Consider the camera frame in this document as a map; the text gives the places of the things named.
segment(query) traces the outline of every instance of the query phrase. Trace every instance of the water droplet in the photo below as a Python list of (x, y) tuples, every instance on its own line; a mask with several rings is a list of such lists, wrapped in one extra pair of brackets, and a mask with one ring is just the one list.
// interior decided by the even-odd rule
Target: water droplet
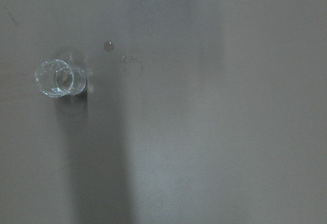
[(123, 54), (122, 57), (121, 57), (121, 63), (125, 62), (126, 61), (126, 55)]
[(111, 52), (114, 48), (113, 42), (112, 41), (106, 41), (103, 44), (103, 49), (107, 52)]

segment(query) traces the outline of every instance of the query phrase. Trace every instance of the water spill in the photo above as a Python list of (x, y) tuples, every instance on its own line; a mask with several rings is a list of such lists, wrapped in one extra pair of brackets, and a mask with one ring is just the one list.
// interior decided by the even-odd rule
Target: water spill
[(120, 62), (121, 62), (121, 63), (123, 63), (123, 62), (125, 62), (125, 61), (126, 61), (126, 59), (127, 59), (127, 58), (126, 58), (126, 55), (125, 55), (125, 54), (123, 54), (123, 55), (122, 55), (122, 57), (121, 57), (121, 61), (120, 61)]
[(106, 41), (104, 44), (103, 44), (103, 49), (107, 52), (111, 52), (113, 51), (114, 49), (114, 45), (113, 45), (113, 42), (112, 41)]
[(137, 59), (137, 58), (134, 57), (134, 56), (132, 57), (132, 60), (135, 60), (135, 61), (137, 61), (137, 62), (140, 63), (140, 64), (142, 63), (139, 59)]

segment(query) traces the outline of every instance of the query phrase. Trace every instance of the small glass cup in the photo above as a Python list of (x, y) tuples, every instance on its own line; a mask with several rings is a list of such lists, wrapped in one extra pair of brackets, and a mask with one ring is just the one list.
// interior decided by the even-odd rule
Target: small glass cup
[(34, 76), (40, 90), (49, 97), (78, 95), (87, 89), (84, 70), (60, 59), (43, 62)]

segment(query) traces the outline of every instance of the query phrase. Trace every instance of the glass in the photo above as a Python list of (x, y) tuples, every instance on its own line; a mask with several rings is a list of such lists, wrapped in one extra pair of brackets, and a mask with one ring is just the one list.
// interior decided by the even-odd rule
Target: glass
[(40, 90), (50, 97), (78, 95), (87, 88), (84, 70), (60, 59), (43, 62), (34, 76)]

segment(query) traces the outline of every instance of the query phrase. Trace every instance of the gray surface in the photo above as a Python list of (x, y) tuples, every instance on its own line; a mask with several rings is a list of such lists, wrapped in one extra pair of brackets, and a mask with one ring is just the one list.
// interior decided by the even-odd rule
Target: gray surface
[(327, 0), (0, 2), (0, 223), (327, 222)]

